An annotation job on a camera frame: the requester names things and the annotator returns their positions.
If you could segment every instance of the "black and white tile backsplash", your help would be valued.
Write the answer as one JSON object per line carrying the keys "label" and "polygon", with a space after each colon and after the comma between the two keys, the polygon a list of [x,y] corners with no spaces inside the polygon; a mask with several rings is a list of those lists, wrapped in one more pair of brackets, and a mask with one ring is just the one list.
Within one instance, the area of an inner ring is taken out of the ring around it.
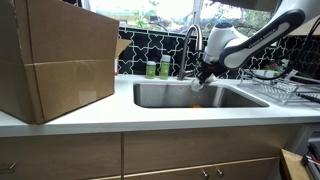
{"label": "black and white tile backsplash", "polygon": [[[172,57],[170,75],[177,76],[182,58],[184,37],[185,35],[182,34],[120,27],[119,38],[130,39],[133,42],[119,56],[119,73],[144,75],[146,62],[155,61],[158,75],[161,56],[167,54]],[[301,49],[304,39],[303,36],[285,37],[278,42],[277,46],[267,47],[252,57],[251,61],[247,63],[247,67],[253,67],[253,64],[256,64],[257,67],[254,68],[262,69],[270,60],[279,58],[292,61]],[[195,44],[195,38],[191,38],[187,49],[187,70],[194,69],[197,65],[197,58],[202,55],[202,53],[194,52]],[[320,79],[320,37],[313,37],[307,49],[308,51],[304,53],[295,69]],[[239,72],[228,72],[224,78],[239,78]]]}

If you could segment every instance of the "kitchen sink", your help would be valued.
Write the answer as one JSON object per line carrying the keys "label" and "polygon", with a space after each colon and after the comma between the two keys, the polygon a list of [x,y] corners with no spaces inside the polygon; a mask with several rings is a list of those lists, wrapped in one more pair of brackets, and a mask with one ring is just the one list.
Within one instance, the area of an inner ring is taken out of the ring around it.
{"label": "kitchen sink", "polygon": [[236,89],[223,86],[204,86],[199,92],[189,84],[134,84],[134,103],[145,108],[249,108],[268,107],[268,104]]}

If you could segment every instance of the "cable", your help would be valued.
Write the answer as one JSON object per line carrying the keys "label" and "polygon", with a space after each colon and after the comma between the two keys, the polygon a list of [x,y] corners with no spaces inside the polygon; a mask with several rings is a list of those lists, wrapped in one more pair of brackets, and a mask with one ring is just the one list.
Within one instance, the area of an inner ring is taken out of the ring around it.
{"label": "cable", "polygon": [[261,80],[275,80],[275,79],[278,79],[278,78],[281,78],[281,77],[284,77],[286,76],[287,73],[289,73],[299,62],[301,56],[302,56],[302,53],[305,52],[305,49],[307,47],[307,44],[309,44],[311,38],[312,38],[312,35],[313,33],[316,31],[316,29],[318,28],[318,26],[320,25],[320,17],[316,20],[316,22],[313,24],[311,30],[309,31],[305,41],[303,42],[303,45],[301,47],[301,50],[299,51],[298,55],[296,56],[295,60],[292,62],[292,64],[286,69],[284,70],[282,73],[280,73],[279,75],[275,76],[275,77],[271,77],[271,78],[267,78],[267,77],[264,77],[264,76],[259,76],[257,74],[255,74],[252,69],[249,69],[250,73],[248,72],[245,72],[249,75],[252,75],[253,77],[257,78],[257,79],[261,79]]}

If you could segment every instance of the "cabinet door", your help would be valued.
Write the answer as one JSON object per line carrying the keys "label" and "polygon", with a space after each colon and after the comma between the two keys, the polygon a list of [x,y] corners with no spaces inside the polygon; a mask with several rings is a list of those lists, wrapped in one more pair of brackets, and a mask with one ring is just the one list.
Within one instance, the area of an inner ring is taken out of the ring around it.
{"label": "cabinet door", "polygon": [[124,133],[124,174],[275,157],[298,125]]}
{"label": "cabinet door", "polygon": [[120,133],[0,138],[0,179],[120,176]]}
{"label": "cabinet door", "polygon": [[277,158],[238,161],[125,176],[125,180],[267,180]]}

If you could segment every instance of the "dish rack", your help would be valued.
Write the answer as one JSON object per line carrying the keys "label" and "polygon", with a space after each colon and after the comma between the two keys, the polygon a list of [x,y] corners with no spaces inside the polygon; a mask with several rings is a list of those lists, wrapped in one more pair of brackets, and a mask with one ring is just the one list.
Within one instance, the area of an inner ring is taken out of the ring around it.
{"label": "dish rack", "polygon": [[241,70],[241,81],[238,86],[247,87],[268,97],[280,101],[283,105],[289,103],[320,102],[320,81],[308,77],[296,75],[298,71],[293,70],[285,78],[276,80],[259,80]]}

